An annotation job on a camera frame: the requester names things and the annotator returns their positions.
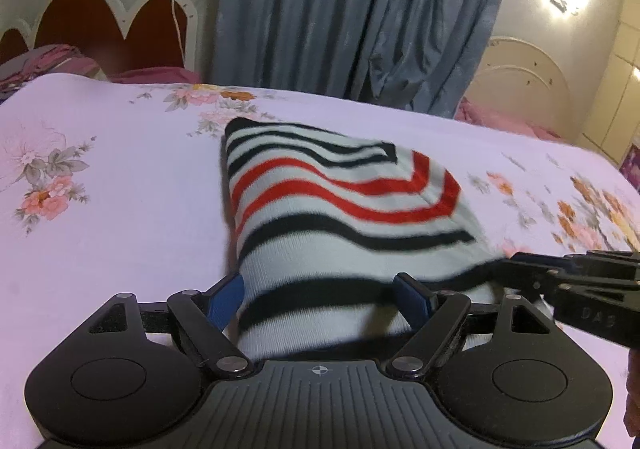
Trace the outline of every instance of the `striped garment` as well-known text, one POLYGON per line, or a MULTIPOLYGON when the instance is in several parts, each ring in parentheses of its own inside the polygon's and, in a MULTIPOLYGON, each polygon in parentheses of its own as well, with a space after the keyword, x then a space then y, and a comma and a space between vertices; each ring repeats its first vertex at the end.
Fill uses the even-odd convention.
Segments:
MULTIPOLYGON (((380 351, 409 330, 392 304, 398 272, 460 291, 486 281, 497 253, 431 158, 303 124, 237 118, 225 136, 250 358, 380 351)), ((494 300, 488 285, 473 298, 494 300)))

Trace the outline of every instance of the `silver bolt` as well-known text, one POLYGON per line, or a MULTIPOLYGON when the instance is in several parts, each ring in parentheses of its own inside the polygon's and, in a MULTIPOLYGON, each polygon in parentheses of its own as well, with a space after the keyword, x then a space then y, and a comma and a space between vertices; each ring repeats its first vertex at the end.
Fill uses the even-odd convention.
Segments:
POLYGON ((392 363, 395 369, 405 373, 415 373, 424 366, 424 363, 417 357, 398 357, 392 363))
POLYGON ((237 373, 238 371, 245 369, 249 363, 242 357, 231 355, 229 357, 222 357, 216 365, 218 368, 228 371, 229 373, 237 373))

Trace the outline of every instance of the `headboard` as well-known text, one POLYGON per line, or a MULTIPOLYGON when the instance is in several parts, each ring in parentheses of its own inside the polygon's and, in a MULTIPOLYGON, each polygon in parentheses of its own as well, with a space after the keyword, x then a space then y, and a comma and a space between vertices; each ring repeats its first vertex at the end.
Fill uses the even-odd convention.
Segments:
POLYGON ((569 87, 558 65, 533 44, 491 38, 465 96, 474 104, 539 124, 572 142, 569 87))
POLYGON ((0 64, 46 44, 66 43, 95 59, 107 74, 152 66, 194 69, 198 18, 191 0, 51 0, 33 24, 17 20, 0 38, 0 64))

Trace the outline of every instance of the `skin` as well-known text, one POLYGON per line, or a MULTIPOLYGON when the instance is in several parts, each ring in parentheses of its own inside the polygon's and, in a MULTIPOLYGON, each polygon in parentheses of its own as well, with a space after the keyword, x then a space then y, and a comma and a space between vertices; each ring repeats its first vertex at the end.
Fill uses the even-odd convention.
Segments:
POLYGON ((640 436, 640 351, 629 352, 629 375, 626 379, 625 426, 629 436, 640 436))

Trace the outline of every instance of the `bed sheet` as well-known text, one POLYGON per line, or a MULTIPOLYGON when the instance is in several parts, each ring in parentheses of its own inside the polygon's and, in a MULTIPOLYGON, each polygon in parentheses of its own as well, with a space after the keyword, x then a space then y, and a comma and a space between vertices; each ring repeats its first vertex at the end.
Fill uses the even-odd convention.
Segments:
MULTIPOLYGON (((463 122, 266 89, 115 85, 50 74, 0 107, 0 447, 41 441, 29 371, 111 295, 163 301, 233 264, 221 142, 237 116, 296 121, 413 148, 463 187, 487 241, 508 254, 638 248, 640 196, 604 159, 463 122)), ((626 350, 571 335, 614 382, 601 431, 622 426, 626 350)))

